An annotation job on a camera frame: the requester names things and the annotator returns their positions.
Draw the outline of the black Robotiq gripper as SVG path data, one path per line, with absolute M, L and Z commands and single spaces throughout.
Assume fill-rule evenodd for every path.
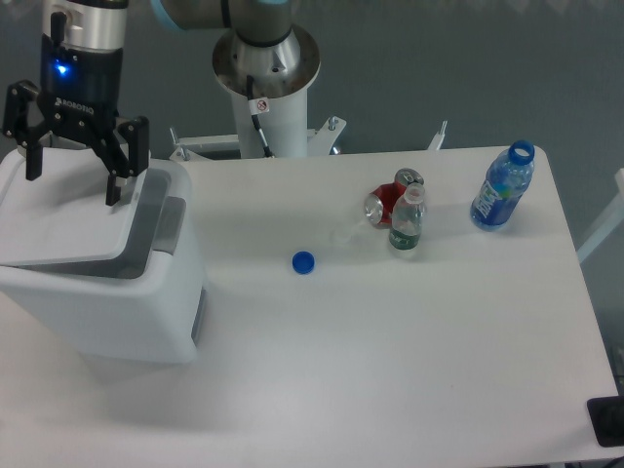
M 47 133 L 90 145 L 109 172 L 105 204 L 121 198 L 117 181 L 149 166 L 149 120 L 138 116 L 117 124 L 122 69 L 120 11 L 45 11 L 42 20 L 40 85 L 11 84 L 2 133 L 25 150 L 25 178 L 43 171 L 41 138 Z M 43 121 L 28 124 L 37 103 Z

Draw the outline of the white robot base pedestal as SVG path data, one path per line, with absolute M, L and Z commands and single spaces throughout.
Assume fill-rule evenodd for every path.
M 345 120 L 332 116 L 319 129 L 308 126 L 308 89 L 319 74 L 321 57 L 305 29 L 295 24 L 281 42 L 267 47 L 252 45 L 230 30 L 214 47 L 213 68 L 217 83 L 230 96 L 236 133 L 172 134 L 177 159 L 233 150 L 243 159 L 338 153 L 336 141 Z

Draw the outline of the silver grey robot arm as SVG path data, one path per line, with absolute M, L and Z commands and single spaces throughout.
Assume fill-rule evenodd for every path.
M 112 206 L 121 181 L 140 176 L 150 158 L 148 119 L 119 110 L 131 4 L 43 1 L 40 8 L 38 79 L 9 85 L 1 134 L 15 142 L 28 182 L 43 174 L 45 137 L 93 151 L 107 171 Z M 245 100 L 281 98 L 298 85 L 305 59 L 291 2 L 153 1 L 150 8 L 171 29 L 222 30 L 214 74 Z

